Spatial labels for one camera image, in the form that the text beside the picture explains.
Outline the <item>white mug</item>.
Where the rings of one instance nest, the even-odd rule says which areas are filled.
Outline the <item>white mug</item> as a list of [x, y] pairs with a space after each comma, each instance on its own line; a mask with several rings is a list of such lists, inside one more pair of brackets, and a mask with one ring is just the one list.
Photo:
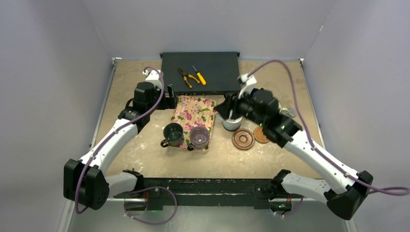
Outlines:
[[230, 111], [229, 118], [227, 120], [222, 119], [222, 125], [227, 131], [236, 131], [241, 127], [242, 117], [232, 119], [233, 110]]

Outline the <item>dark green mug front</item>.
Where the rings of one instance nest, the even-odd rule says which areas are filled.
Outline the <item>dark green mug front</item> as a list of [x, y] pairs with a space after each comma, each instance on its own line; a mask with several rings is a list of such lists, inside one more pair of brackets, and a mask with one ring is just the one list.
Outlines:
[[161, 147], [179, 147], [184, 142], [183, 128], [178, 123], [170, 123], [163, 129], [164, 140], [161, 142]]

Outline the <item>glossy brown ringed coaster front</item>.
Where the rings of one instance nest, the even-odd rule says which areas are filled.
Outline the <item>glossy brown ringed coaster front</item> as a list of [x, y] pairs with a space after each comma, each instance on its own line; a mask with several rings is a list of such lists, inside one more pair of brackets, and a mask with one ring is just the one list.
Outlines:
[[240, 150], [249, 150], [254, 146], [255, 138], [248, 129], [238, 129], [232, 136], [233, 145]]

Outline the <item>lavender mug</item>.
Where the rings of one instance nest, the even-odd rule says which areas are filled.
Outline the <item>lavender mug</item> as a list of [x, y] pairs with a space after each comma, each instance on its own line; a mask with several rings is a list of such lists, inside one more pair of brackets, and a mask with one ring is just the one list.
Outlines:
[[207, 128], [196, 126], [190, 131], [188, 151], [207, 149], [210, 133]]

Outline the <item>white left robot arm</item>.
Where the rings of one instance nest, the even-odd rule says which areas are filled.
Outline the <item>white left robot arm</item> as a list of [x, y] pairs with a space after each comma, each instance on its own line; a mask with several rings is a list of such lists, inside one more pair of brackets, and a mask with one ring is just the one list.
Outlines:
[[106, 176], [106, 172], [123, 150], [150, 121], [155, 110], [175, 109], [178, 97], [172, 85], [166, 87], [169, 96], [161, 94], [158, 84], [140, 82], [134, 97], [127, 101], [110, 131], [79, 160], [70, 159], [64, 165], [63, 196], [93, 210], [100, 209], [107, 199], [128, 193], [137, 198], [144, 193], [144, 177], [137, 171], [124, 170]]

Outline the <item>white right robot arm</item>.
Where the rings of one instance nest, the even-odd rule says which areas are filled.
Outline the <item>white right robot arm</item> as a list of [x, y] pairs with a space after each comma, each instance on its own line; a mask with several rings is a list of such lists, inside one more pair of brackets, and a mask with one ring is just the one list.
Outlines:
[[301, 195], [324, 203], [339, 218], [350, 220], [368, 196], [373, 176], [344, 165], [315, 141], [309, 141], [307, 130], [280, 113], [271, 91], [257, 90], [242, 98], [228, 94], [215, 110], [224, 120], [244, 117], [261, 126], [269, 141], [296, 155], [321, 177], [313, 179], [281, 170], [271, 180], [271, 199], [286, 193]]

